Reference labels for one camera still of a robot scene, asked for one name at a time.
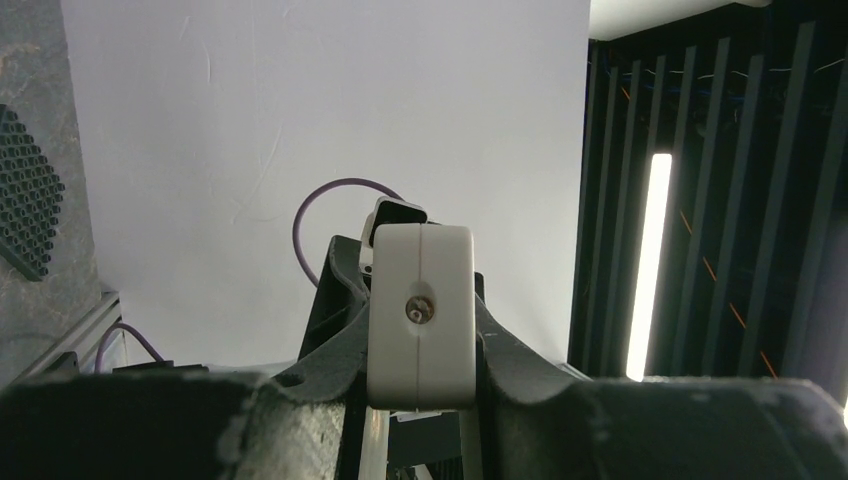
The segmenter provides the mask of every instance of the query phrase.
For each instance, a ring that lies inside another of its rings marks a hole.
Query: white wire
[[[819,67],[819,68],[817,68],[817,69],[813,70],[813,73],[818,73],[818,72],[820,72],[820,71],[824,70],[825,68],[830,68],[830,67],[832,67],[832,66],[834,66],[834,65],[838,65],[838,64],[840,64],[840,63],[842,63],[842,62],[844,62],[844,61],[845,61],[845,59],[844,59],[844,58],[840,58],[839,60],[837,60],[837,61],[835,61],[835,62],[828,63],[827,65],[825,65],[825,66],[823,66],[823,67]]]
[[[813,70],[813,73],[821,72],[822,70],[824,70],[826,68],[830,68],[834,65],[838,65],[838,64],[840,64],[844,61],[845,61],[844,58],[840,58],[839,60],[835,60],[833,62],[828,63],[827,65],[823,65],[823,66]],[[648,73],[650,73],[651,75],[654,75],[654,76],[656,76],[656,74],[657,74],[657,72],[650,70],[648,68],[645,68],[644,71],[646,71],[646,72],[648,72]],[[770,68],[769,69],[769,72],[791,72],[791,71],[792,71],[791,68]],[[685,72],[683,70],[669,70],[668,73],[676,73],[678,75],[683,75]],[[739,70],[731,70],[730,73],[735,73],[736,75],[740,75],[740,76],[743,76],[745,78],[748,78],[748,74],[740,72]],[[632,73],[625,73],[624,74],[624,76],[627,76],[627,75],[633,75],[633,74]],[[714,76],[715,76],[715,74],[713,74],[713,73],[710,73],[709,75],[701,75],[700,77],[697,78],[697,80],[703,80],[705,78],[712,78]]]

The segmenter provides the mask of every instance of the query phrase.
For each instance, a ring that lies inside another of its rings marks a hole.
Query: gray stone surface
[[[100,299],[68,46],[59,0],[0,0],[0,103],[20,116],[67,187],[50,274],[0,259],[0,387]]]

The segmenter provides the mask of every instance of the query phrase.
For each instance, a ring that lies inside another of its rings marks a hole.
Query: ventilation hole
[[[275,378],[281,386],[286,388],[296,387],[303,383],[303,377],[296,373],[283,373],[281,375],[277,375]]]

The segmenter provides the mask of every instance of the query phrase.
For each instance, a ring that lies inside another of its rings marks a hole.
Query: orange wire
[[[683,219],[683,224],[686,225],[686,230],[689,230],[689,235],[692,235],[692,227],[689,226],[689,220],[686,220],[686,215],[683,215],[683,210],[680,211],[680,218]]]
[[[771,362],[768,361],[766,354],[762,350],[760,350],[760,356],[763,357],[763,361],[766,362],[766,366],[768,367],[771,376],[777,378],[777,373],[775,373],[774,367],[771,366]]]
[[[715,272],[713,271],[713,267],[710,265],[710,262],[707,261],[707,257],[704,257],[704,265],[707,267],[707,271],[710,272],[710,276],[713,277],[713,281],[715,282]]]
[[[689,225],[689,220],[686,219],[686,215],[683,214],[683,210],[680,211],[680,218],[683,219],[683,224],[686,225],[686,230],[689,231],[689,235],[692,235],[692,227]],[[707,267],[707,271],[710,273],[710,276],[713,278],[713,281],[715,282],[716,281],[716,275],[715,275],[715,272],[713,271],[712,265],[710,265],[710,262],[709,262],[709,260],[707,260],[707,257],[703,257],[703,260],[704,260],[704,266]],[[736,310],[736,306],[734,306],[732,302],[729,303],[728,305],[730,305],[730,310],[733,311],[733,315],[736,317],[736,320],[739,321],[739,324],[742,325],[742,328],[748,328],[748,326],[745,324],[745,320],[742,320],[742,315],[739,315],[739,312]],[[771,366],[771,362],[769,361],[768,357],[766,357],[766,353],[762,350],[760,350],[760,357],[762,357],[763,362],[766,364],[766,367],[769,369],[769,373],[771,373],[771,376],[773,378],[777,378],[777,372],[774,371],[774,367]]]
[[[742,325],[742,328],[748,328],[748,325],[745,325],[745,320],[742,320],[742,315],[739,315],[739,312],[736,311],[736,307],[733,303],[730,303],[730,309],[733,310],[733,315],[736,316],[736,320],[739,320],[739,324]]]

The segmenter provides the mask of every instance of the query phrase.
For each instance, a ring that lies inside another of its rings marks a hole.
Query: white ceiling
[[[592,0],[589,38],[612,40],[734,2],[764,7],[771,0]]]

